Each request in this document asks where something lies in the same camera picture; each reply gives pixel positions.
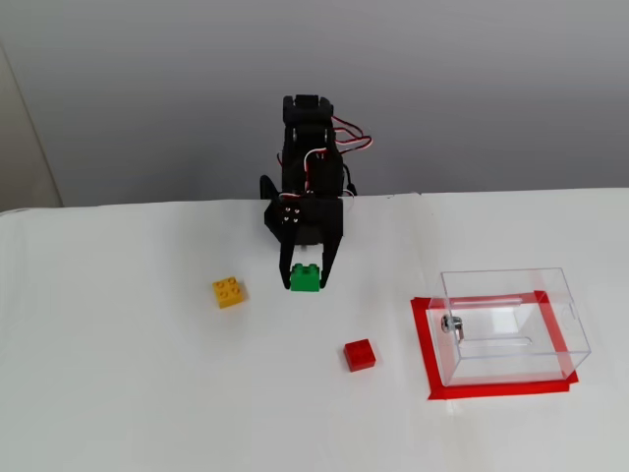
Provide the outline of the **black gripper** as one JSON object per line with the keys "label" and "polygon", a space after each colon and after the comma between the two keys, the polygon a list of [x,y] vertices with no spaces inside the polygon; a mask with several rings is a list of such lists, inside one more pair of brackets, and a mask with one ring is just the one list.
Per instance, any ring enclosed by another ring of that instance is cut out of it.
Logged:
{"label": "black gripper", "polygon": [[343,236],[342,200],[275,197],[264,212],[264,223],[280,243],[279,271],[284,287],[291,288],[295,245],[322,244],[319,287],[324,288]]}

